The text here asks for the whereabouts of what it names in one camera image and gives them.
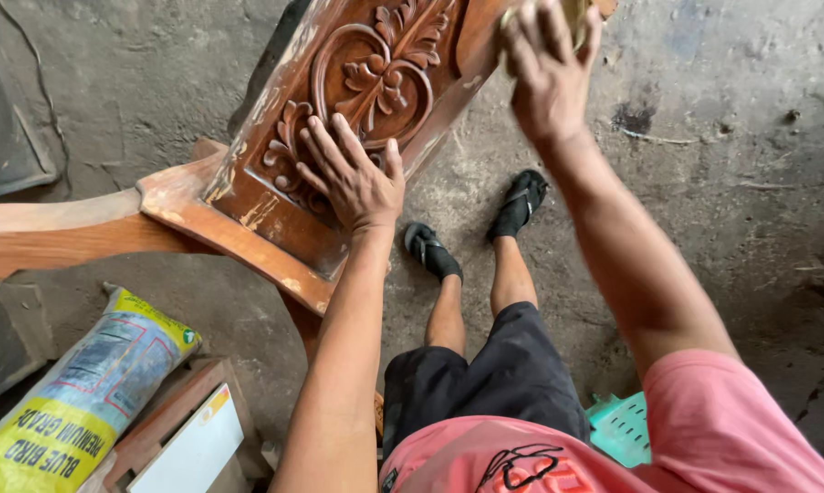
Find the foot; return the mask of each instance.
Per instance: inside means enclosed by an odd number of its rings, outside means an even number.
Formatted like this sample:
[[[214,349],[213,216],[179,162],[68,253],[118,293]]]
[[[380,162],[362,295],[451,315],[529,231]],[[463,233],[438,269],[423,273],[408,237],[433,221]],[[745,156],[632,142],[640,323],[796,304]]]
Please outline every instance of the foot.
[[[498,236],[515,238],[542,204],[548,186],[542,174],[533,169],[526,169],[517,174],[512,187],[506,193],[506,201],[501,211],[497,213],[497,218],[486,234],[488,241],[494,242]]]
[[[464,282],[461,265],[451,256],[442,243],[437,240],[437,232],[424,223],[412,223],[406,228],[403,243],[412,258],[424,265],[430,274],[441,281],[446,275],[457,274]]]

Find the dirty floor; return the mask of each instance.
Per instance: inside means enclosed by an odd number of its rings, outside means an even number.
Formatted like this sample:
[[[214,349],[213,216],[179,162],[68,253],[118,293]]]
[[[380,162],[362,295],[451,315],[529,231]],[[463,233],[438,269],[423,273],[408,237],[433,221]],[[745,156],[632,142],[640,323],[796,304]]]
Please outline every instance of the dirty floor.
[[[42,52],[71,151],[68,183],[17,200],[83,199],[185,163],[225,124],[285,0],[5,0]],[[43,139],[62,163],[34,61],[4,29]],[[745,362],[824,453],[824,0],[627,0],[605,28],[588,118],[627,186],[683,251]],[[401,219],[423,220],[464,267],[468,356],[490,326],[484,233],[509,178],[536,166],[502,71],[453,126]],[[791,110],[800,119],[787,120]],[[645,135],[643,139],[625,131]],[[638,387],[615,323],[552,191],[520,241],[552,341],[587,395]],[[382,369],[415,348],[438,292],[399,248],[386,279]],[[122,284],[231,355],[257,426],[283,437],[302,345],[275,288],[232,260],[141,253],[16,274],[44,291],[64,351]]]

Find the pink t-shirt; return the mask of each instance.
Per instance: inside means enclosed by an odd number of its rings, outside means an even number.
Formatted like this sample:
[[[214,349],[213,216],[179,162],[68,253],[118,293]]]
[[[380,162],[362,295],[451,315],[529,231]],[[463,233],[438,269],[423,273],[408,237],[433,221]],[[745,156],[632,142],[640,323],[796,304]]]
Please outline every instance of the pink t-shirt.
[[[526,421],[470,416],[408,436],[383,493],[824,491],[824,460],[733,358],[687,350],[643,382],[652,464],[633,469]]]

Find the black shorts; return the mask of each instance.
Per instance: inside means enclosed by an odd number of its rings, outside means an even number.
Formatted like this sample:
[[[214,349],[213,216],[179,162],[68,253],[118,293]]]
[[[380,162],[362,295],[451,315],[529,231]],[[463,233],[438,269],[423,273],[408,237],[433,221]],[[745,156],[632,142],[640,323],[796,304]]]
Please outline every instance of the black shorts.
[[[571,375],[529,302],[494,319],[472,363],[439,346],[400,354],[385,371],[385,459],[407,436],[459,416],[502,416],[588,443],[589,424]]]

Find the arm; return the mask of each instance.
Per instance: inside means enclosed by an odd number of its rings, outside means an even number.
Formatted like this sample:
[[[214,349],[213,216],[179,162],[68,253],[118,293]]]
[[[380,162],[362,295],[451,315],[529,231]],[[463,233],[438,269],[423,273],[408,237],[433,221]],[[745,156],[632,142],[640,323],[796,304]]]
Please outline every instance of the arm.
[[[334,115],[332,123],[339,146],[317,117],[309,118],[308,129],[301,132],[323,177],[303,163],[297,168],[330,198],[352,234],[351,247],[290,420],[285,454],[271,486],[275,492],[376,489],[373,390],[382,291],[405,183],[395,140],[388,142],[386,174],[381,173],[342,115]]]
[[[688,348],[738,358],[710,298],[656,222],[606,162],[584,123],[600,44],[596,9],[572,52],[570,29],[551,2],[526,5],[506,23],[513,110],[560,188],[595,283],[635,355],[641,378],[662,356]]]

